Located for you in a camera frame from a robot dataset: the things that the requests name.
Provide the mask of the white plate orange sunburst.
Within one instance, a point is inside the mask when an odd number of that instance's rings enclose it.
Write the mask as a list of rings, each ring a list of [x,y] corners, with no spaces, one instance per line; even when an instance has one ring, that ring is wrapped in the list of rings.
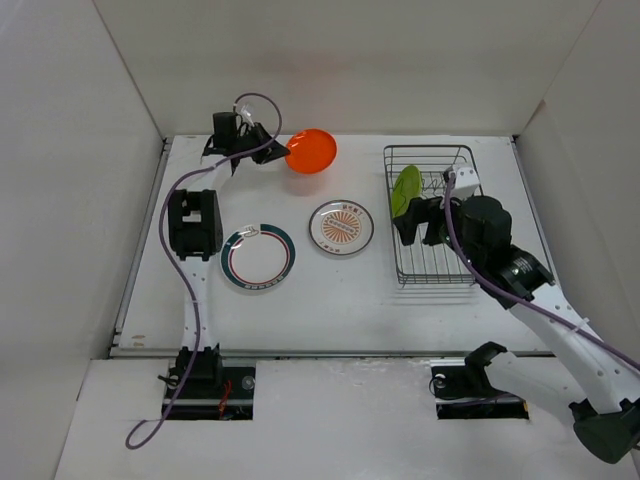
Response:
[[[352,200],[331,200],[311,214],[308,232],[313,244],[333,256],[352,256],[372,241],[375,223],[370,212]]]

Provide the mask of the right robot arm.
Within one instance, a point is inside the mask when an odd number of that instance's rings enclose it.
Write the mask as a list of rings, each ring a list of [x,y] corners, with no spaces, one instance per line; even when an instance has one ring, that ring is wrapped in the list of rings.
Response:
[[[507,394],[530,401],[571,425],[597,459],[616,464],[639,445],[639,364],[606,345],[568,303],[551,272],[512,242],[512,217],[495,198],[394,194],[391,218],[403,245],[419,225],[428,246],[446,245],[480,288],[527,326],[578,388],[537,378],[505,346],[488,341],[463,364],[432,376],[438,398],[467,400],[473,410]]]

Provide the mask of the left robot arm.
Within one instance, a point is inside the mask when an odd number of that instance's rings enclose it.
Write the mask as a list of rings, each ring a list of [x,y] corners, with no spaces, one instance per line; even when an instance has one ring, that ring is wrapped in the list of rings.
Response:
[[[224,245],[219,200],[215,190],[190,190],[187,182],[224,164],[236,170],[244,158],[262,165],[288,153],[250,113],[215,113],[213,134],[202,155],[222,158],[182,175],[166,194],[158,225],[159,239],[186,290],[182,346],[164,379],[173,392],[192,387],[199,395],[210,397],[221,390],[224,381],[218,335],[208,320],[210,262]]]

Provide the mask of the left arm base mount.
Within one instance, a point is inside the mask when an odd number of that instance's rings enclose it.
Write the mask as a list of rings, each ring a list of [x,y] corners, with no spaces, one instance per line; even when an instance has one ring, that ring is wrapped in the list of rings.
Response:
[[[254,413],[256,366],[227,362],[218,347],[181,348],[168,373],[161,413],[169,420],[249,421]]]

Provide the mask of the white plate teal rim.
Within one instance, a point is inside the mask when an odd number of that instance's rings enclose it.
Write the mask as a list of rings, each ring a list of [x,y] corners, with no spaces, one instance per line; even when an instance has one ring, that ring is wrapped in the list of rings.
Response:
[[[272,224],[250,224],[236,230],[224,242],[220,266],[235,287],[250,292],[271,289],[291,273],[296,261],[292,238]]]

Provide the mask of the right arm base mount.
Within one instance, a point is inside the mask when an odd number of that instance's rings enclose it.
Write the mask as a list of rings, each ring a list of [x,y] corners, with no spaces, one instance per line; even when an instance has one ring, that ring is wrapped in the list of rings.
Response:
[[[528,420],[526,402],[494,388],[486,368],[507,349],[487,342],[463,359],[440,359],[430,366],[429,391],[439,420]]]

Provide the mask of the green plate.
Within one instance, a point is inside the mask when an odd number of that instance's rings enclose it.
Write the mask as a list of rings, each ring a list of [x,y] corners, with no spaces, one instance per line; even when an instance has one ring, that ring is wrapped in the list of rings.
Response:
[[[415,165],[406,166],[396,178],[391,194],[392,218],[402,216],[409,203],[421,195],[422,175]]]

